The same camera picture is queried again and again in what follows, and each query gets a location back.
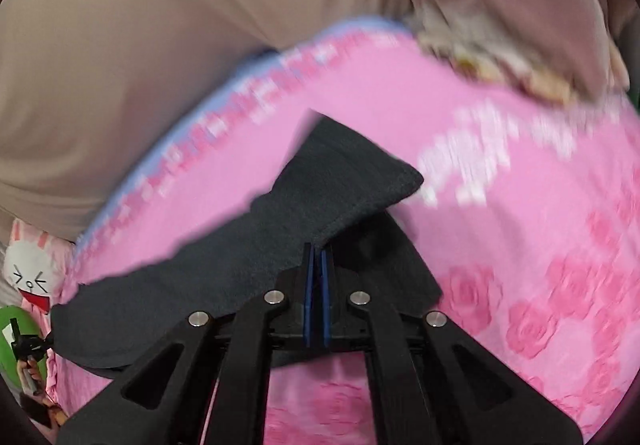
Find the dark grey pants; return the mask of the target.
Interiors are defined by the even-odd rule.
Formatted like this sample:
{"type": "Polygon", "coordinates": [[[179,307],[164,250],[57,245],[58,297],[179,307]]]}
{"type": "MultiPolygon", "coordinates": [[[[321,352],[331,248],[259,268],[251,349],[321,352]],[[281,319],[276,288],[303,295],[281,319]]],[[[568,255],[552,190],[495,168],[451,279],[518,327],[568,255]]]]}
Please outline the dark grey pants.
{"type": "Polygon", "coordinates": [[[390,207],[422,176],[330,118],[309,131],[271,190],[250,208],[168,260],[82,286],[52,311],[54,352],[113,377],[195,311],[236,312],[303,261],[311,245],[345,269],[381,280],[410,315],[439,301],[442,288],[390,207]]]}

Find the green round cushion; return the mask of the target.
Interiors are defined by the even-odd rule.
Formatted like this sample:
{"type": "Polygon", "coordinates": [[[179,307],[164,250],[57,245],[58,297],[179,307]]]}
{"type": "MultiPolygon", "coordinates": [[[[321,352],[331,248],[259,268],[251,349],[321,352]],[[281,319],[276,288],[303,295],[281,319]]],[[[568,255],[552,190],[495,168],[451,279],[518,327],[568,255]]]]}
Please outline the green round cushion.
{"type": "Polygon", "coordinates": [[[32,315],[15,305],[1,309],[1,373],[12,387],[21,387],[16,364],[33,359],[43,381],[47,380],[49,342],[32,315]]]}

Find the pink rabbit cartoon pillow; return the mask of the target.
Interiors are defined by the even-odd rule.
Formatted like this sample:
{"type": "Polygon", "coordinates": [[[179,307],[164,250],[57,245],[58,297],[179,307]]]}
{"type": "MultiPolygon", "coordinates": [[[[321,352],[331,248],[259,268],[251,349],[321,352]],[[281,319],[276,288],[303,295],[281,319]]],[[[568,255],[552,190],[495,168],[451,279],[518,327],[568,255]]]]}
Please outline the pink rabbit cartoon pillow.
{"type": "Polygon", "coordinates": [[[15,219],[2,277],[29,306],[49,315],[72,263],[75,245],[15,219]]]}

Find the pink rose bed sheet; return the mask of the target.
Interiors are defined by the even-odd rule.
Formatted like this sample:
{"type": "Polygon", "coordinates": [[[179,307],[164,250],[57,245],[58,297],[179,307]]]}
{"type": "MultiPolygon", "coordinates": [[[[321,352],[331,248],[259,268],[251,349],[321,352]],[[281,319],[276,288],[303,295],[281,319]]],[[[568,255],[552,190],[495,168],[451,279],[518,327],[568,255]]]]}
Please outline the pink rose bed sheet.
{"type": "Polygon", "coordinates": [[[418,169],[393,209],[442,310],[585,437],[639,369],[639,118],[460,79],[364,18],[244,67],[151,150],[78,240],[61,293],[169,257],[268,191],[317,110],[418,169]]]}

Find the beige curtain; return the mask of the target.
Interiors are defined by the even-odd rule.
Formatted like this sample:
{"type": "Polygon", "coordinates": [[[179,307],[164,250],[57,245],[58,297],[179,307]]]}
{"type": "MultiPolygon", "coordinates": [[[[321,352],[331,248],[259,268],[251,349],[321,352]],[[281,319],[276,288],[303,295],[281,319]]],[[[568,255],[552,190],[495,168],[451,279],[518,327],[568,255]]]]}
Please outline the beige curtain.
{"type": "Polygon", "coordinates": [[[240,61],[410,0],[1,0],[1,231],[76,238],[240,61]]]}

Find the beige floral blanket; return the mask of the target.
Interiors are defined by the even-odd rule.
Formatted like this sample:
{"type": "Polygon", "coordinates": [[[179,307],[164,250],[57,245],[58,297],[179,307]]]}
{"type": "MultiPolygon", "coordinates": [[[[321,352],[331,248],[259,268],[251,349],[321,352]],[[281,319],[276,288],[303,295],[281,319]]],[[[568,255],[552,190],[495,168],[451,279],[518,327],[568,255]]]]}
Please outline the beige floral blanket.
{"type": "Polygon", "coordinates": [[[634,0],[411,0],[420,48],[477,81],[558,105],[630,87],[614,37],[634,0]]]}

